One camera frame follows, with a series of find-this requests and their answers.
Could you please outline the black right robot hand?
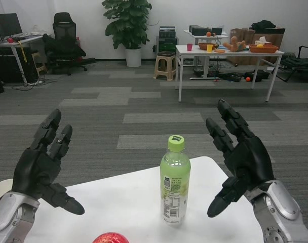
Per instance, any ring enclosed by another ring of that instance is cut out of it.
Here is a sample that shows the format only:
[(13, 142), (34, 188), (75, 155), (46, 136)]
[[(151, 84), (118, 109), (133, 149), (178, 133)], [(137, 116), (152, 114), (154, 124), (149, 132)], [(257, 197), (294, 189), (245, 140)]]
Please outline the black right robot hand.
[(227, 130), (211, 118), (206, 119), (206, 127), (213, 144), (223, 153), (224, 163), (232, 176), (222, 184), (222, 190), (209, 205), (207, 215), (210, 218), (237, 202), (245, 192), (275, 178), (266, 147), (241, 114), (223, 99), (218, 101), (217, 108)]

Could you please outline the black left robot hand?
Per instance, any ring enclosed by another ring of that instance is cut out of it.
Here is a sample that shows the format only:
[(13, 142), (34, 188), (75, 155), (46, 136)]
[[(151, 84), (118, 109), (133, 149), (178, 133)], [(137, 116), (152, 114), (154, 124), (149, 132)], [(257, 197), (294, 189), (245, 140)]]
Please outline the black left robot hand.
[(25, 149), (16, 165), (12, 191), (43, 199), (51, 206), (82, 215), (84, 207), (66, 193), (66, 188), (55, 183), (61, 171), (61, 159), (66, 156), (72, 136), (72, 126), (57, 129), (61, 111), (54, 109), (37, 129), (30, 147)]

